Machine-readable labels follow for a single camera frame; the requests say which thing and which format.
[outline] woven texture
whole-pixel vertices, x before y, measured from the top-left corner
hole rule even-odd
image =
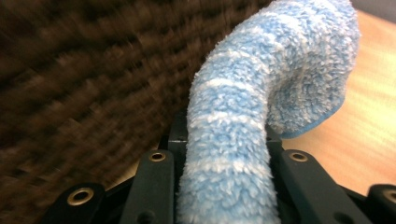
[[[114,185],[187,105],[206,54],[269,2],[2,1],[0,223]]]

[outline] fuzzy sock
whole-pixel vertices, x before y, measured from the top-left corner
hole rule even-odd
[[[293,137],[332,115],[359,37],[348,0],[278,0],[216,46],[191,87],[177,222],[280,222],[265,123]]]

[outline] blurry background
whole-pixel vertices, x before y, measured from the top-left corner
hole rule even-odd
[[[0,223],[35,222],[79,182],[109,188],[131,176],[187,105],[206,54],[269,2],[1,1]],[[354,4],[395,15],[391,0]],[[344,106],[284,147],[364,194],[396,184],[396,26],[363,12],[359,23]]]

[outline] wooden table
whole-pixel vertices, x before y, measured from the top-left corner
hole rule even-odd
[[[396,24],[359,12],[359,25],[344,105],[283,147],[312,154],[338,184],[366,195],[373,184],[396,185]]]

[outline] black plastic mount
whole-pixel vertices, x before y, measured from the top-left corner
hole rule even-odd
[[[65,191],[42,218],[42,224],[171,224],[175,222],[178,180],[186,160],[187,112],[176,114],[159,150],[148,151],[135,177],[104,191],[81,184]],[[374,185],[368,197],[338,186],[315,158],[300,150],[284,150],[266,127],[270,167],[282,224],[396,223],[396,186]]]

